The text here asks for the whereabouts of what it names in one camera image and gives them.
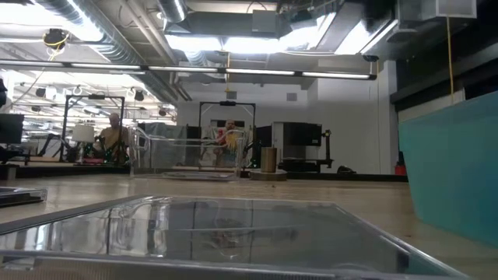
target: clear plastic box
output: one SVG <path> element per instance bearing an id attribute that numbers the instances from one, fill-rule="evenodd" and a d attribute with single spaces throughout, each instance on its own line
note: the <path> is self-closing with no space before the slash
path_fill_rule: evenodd
<path id="1" fill-rule="evenodd" d="M 187 138 L 187 127 L 161 128 L 152 133 L 128 128 L 132 177 L 234 180 L 240 174 L 248 131 L 234 129 L 218 136 L 216 128 L 204 128 L 199 139 Z"/>

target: white lamp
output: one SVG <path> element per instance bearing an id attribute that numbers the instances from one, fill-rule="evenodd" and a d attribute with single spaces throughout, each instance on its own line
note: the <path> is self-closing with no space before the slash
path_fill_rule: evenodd
<path id="1" fill-rule="evenodd" d="M 95 130 L 92 126 L 77 124 L 72 130 L 72 140 L 75 142 L 83 143 L 93 143 Z M 83 163 L 83 148 L 85 145 L 81 145 L 81 157 L 79 163 Z"/>

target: computer monitor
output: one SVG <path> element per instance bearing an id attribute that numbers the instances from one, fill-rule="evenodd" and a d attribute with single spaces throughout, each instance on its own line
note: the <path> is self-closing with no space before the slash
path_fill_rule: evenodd
<path id="1" fill-rule="evenodd" d="M 0 114 L 0 143 L 21 144 L 23 122 L 22 114 Z"/>

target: teal wall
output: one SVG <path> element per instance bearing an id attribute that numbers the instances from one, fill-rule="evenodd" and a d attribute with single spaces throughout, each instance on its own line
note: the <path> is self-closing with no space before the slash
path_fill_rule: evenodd
<path id="1" fill-rule="evenodd" d="M 417 216 L 498 246 L 498 93 L 399 128 Z"/>

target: teal panel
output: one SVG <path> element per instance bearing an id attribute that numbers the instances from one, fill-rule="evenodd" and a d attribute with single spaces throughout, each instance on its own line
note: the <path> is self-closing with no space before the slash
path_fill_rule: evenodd
<path id="1" fill-rule="evenodd" d="M 417 216 L 498 246 L 498 93 L 400 124 Z"/>

